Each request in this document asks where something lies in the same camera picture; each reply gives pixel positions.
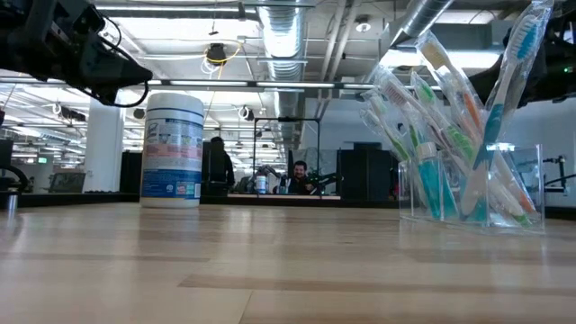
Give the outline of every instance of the blue toothbrush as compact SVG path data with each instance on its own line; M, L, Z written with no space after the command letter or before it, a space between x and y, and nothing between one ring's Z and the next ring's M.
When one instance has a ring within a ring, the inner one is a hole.
M484 128L484 139L476 154L472 173L468 178L461 202L462 213L466 217L472 214L478 200L486 193L487 174L494 157L494 151L487 150L487 146L498 140L503 118L506 117L511 110L516 109L516 107L512 107L511 105L506 106L506 97L518 65L531 57L538 48L536 44L538 23L539 21L536 17L529 14L522 19L518 27L514 30L512 37L510 37L510 42L506 49L508 64L504 68L502 82L499 85L492 109L490 110L490 116Z

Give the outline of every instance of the product label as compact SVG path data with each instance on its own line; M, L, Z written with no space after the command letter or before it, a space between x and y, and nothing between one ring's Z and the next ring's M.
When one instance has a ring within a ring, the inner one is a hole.
M145 170L142 197L199 199L202 172L185 170Z
M202 183L201 124L178 119L147 120L142 197L199 199Z

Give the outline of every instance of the clear acrylic holder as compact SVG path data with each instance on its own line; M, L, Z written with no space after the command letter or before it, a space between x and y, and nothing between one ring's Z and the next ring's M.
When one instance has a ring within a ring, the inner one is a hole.
M543 233L545 230L544 180L541 147L490 145L494 160L472 213L462 212L468 175L462 160L447 151L430 159L434 177L421 176L414 160L399 165L400 216L412 221L432 221L486 234Z

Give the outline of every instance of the dark hair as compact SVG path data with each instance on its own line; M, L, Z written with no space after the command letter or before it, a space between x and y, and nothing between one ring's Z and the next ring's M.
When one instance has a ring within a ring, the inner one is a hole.
M224 143L224 139L220 136L216 136L210 139L210 143Z
M308 165L307 165L306 162L304 162L304 161L296 161L296 162L294 163L294 167L297 167L297 166L303 166L303 167L304 167L304 171L307 171L307 170L308 170Z

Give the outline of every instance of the desk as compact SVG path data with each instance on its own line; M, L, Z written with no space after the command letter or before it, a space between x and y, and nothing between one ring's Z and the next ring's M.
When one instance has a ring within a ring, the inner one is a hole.
M304 199L304 200L337 200L340 196L330 195L309 195L309 194L246 194L246 193L229 193L229 198L259 198L259 199Z
M378 209L23 208L0 216L0 322L574 323L576 224L546 231Z

